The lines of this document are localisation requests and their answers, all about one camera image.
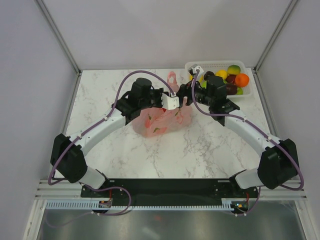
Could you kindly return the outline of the pink plastic bag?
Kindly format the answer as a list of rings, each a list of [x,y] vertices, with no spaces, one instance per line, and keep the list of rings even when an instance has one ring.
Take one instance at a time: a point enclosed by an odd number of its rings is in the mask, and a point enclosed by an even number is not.
[[[145,138],[156,137],[178,131],[192,123],[193,109],[186,105],[174,110],[164,108],[147,108],[140,112],[140,116],[131,122],[133,130]]]

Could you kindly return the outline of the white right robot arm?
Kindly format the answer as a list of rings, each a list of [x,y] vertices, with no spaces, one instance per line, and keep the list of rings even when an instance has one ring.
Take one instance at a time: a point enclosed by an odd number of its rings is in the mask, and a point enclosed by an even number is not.
[[[181,101],[187,98],[187,105],[208,106],[207,116],[235,132],[260,157],[257,168],[244,170],[232,176],[233,181],[228,185],[229,193],[234,197],[241,197],[248,188],[262,186],[270,190],[277,187],[302,190],[304,178],[299,168],[296,144],[290,139],[281,140],[265,133],[248,120],[240,107],[227,98],[226,93],[223,79],[211,75],[205,88],[193,79],[187,84],[182,84],[176,95]]]

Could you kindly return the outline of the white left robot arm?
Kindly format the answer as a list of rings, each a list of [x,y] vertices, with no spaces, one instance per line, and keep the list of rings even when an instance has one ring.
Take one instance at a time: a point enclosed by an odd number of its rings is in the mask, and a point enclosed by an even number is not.
[[[110,186],[97,170],[86,163],[86,155],[114,131],[124,127],[148,108],[162,108],[170,93],[153,88],[150,80],[137,78],[131,89],[117,96],[111,109],[87,127],[66,136],[59,134],[53,143],[50,163],[70,183],[82,183],[92,188],[98,197],[105,197]]]

